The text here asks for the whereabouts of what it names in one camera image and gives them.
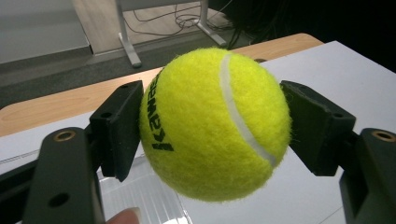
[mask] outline yellow tennis ball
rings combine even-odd
[[[194,50],[166,65],[144,94],[139,122],[162,181],[208,202],[262,187],[290,141],[289,108],[276,79],[225,49]]]

